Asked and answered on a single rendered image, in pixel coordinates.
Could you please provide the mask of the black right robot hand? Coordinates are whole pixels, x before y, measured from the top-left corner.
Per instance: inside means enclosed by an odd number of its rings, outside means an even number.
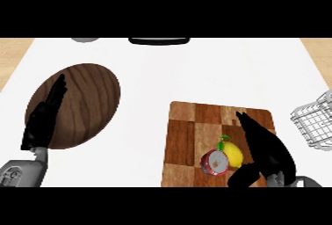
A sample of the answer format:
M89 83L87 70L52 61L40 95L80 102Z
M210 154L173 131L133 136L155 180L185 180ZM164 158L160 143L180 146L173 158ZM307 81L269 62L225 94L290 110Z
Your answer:
M279 172L287 183L296 179L296 160L279 137L260 125L245 112L237 112L245 133L253 162L241 166L229 179L229 187L250 187L265 177Z

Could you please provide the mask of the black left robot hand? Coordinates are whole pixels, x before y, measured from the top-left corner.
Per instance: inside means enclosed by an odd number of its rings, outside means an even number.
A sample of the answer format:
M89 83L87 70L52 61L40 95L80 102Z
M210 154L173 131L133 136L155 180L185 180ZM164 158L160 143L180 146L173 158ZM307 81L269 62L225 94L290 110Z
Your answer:
M61 74L51 88L48 99L37 104L36 110L30 114L21 144L23 150L49 146L67 90L65 75Z

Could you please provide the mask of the yellow lemon with green leaf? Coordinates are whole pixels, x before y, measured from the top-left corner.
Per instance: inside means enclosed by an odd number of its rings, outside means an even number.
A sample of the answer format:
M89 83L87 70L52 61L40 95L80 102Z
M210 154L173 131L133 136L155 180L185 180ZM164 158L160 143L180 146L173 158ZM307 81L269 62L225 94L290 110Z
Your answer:
M234 168L241 168L244 154L241 152L239 147L231 142L231 137L228 135L220 136L217 149L226 154L229 158L229 166Z

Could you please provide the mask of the dark brown oval wooden board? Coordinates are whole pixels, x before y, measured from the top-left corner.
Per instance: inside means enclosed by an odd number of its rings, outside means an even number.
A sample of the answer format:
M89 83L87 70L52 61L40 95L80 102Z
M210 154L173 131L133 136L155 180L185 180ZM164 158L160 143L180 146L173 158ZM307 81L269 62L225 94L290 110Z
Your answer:
M65 75L67 93L59 108L49 149L68 149L90 140L107 127L116 114L121 87L116 74L95 63L62 69L45 83L27 105L26 124L37 104L48 99L59 75Z

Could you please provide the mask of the checkered wooden cutting board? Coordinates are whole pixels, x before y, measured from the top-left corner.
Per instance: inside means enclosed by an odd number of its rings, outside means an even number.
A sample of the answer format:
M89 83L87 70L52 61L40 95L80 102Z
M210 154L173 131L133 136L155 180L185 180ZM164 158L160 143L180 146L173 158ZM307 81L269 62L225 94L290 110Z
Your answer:
M247 113L275 132L273 116L268 110L245 107L173 102L170 105L163 187L226 187L237 171L211 176L204 173L201 157L217 148L220 137L228 135L244 154L244 162L253 162L237 112Z

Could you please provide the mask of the red can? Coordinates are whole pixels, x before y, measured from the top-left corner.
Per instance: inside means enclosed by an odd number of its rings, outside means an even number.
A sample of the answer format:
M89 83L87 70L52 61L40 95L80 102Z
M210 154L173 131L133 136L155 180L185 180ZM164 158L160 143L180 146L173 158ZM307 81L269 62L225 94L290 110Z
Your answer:
M223 176L229 170L229 158L222 150L213 149L201 157L203 172L211 176Z

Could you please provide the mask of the black appliance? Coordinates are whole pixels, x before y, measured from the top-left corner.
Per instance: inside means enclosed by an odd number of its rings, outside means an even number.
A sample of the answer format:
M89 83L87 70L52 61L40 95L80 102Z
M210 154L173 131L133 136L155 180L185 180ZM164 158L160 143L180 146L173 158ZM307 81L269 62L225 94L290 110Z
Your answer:
M130 42L136 45L151 45L151 46L167 46L167 45L182 45L189 43L189 38L130 38Z

